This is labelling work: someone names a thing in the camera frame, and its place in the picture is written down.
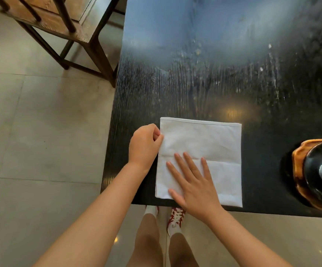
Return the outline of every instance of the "forearm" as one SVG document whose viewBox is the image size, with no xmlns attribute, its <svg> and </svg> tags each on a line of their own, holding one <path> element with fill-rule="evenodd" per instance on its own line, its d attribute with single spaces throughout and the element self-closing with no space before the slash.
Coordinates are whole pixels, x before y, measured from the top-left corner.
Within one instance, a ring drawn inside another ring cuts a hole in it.
<svg viewBox="0 0 322 267">
<path fill-rule="evenodd" d="M 127 164 L 88 209 L 39 259 L 42 266 L 103 266 L 147 172 Z"/>
<path fill-rule="evenodd" d="M 217 212 L 208 225 L 241 267 L 291 266 L 225 210 Z"/>
</svg>

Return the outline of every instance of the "napkin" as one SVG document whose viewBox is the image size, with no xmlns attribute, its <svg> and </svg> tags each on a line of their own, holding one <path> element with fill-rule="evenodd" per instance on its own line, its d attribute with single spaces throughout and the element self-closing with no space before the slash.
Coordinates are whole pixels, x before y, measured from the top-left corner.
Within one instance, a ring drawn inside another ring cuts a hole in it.
<svg viewBox="0 0 322 267">
<path fill-rule="evenodd" d="M 156 197 L 171 199 L 169 188 L 183 195 L 166 162 L 181 172 L 174 153 L 188 152 L 202 174 L 200 159 L 207 160 L 220 203 L 242 207 L 241 124 L 162 117 L 160 130 L 164 139 L 157 162 Z"/>
</svg>

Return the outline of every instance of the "brown tray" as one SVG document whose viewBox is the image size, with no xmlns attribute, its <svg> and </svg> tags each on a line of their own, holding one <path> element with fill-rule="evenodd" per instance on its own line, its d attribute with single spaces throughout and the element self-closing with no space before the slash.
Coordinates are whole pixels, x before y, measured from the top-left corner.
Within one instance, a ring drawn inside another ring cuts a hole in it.
<svg viewBox="0 0 322 267">
<path fill-rule="evenodd" d="M 310 191 L 303 174 L 304 159 L 309 151 L 322 143 L 322 139 L 310 139 L 302 142 L 301 146 L 292 153 L 293 177 L 297 191 L 315 208 L 322 210 L 320 201 L 313 192 Z"/>
</svg>

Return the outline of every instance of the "chair leg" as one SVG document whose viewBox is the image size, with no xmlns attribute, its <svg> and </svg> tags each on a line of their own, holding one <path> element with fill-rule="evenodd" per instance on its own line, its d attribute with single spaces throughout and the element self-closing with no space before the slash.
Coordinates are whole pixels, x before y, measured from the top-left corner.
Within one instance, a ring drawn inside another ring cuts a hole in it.
<svg viewBox="0 0 322 267">
<path fill-rule="evenodd" d="M 89 57 L 105 76 L 109 80 L 110 84 L 115 88 L 115 78 L 113 76 L 113 69 L 110 66 L 108 58 L 105 56 L 103 49 L 99 43 L 98 39 L 93 40 L 89 44 L 83 45 Z"/>
<path fill-rule="evenodd" d="M 54 51 L 54 49 L 42 38 L 41 35 L 30 25 L 21 22 L 21 21 L 16 21 L 29 35 L 31 35 L 32 38 L 36 42 L 40 44 L 40 46 L 47 51 L 48 54 L 51 55 L 52 58 L 56 60 L 60 64 L 60 66 L 63 67 L 63 69 L 67 70 L 70 68 L 68 65 L 64 64 L 63 59 L 57 54 L 57 52 Z"/>
</svg>

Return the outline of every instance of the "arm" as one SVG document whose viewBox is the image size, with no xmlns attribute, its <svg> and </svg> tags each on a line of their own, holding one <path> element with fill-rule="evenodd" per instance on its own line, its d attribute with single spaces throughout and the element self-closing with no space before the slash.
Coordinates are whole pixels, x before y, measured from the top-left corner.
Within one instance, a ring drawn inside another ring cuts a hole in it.
<svg viewBox="0 0 322 267">
<path fill-rule="evenodd" d="M 161 146 L 156 125 L 140 127 L 129 161 L 88 209 L 53 243 L 34 267 L 104 266 L 121 223 Z"/>
<path fill-rule="evenodd" d="M 171 162 L 167 167 L 183 189 L 184 196 L 169 189 L 172 198 L 187 212 L 203 221 L 241 267 L 290 267 L 291 265 L 249 233 L 219 203 L 206 160 L 201 159 L 204 177 L 191 157 L 174 155 L 184 178 Z"/>
</svg>

